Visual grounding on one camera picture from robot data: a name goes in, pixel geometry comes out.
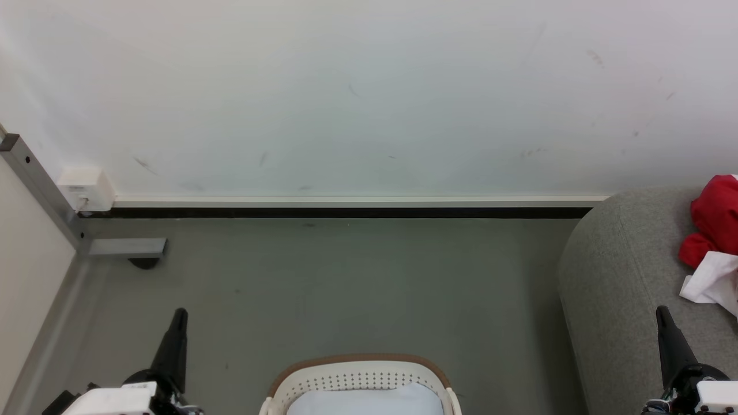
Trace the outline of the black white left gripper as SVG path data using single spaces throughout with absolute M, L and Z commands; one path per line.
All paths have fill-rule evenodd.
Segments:
M 63 391 L 42 414 L 203 414 L 186 402 L 188 312 L 176 309 L 151 369 L 137 371 L 118 388 L 88 384 L 84 394 Z

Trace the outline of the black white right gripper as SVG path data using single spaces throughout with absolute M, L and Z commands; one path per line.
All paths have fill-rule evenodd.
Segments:
M 736 414 L 737 381 L 698 364 L 668 307 L 657 307 L 656 320 L 664 392 L 646 402 L 643 414 Z

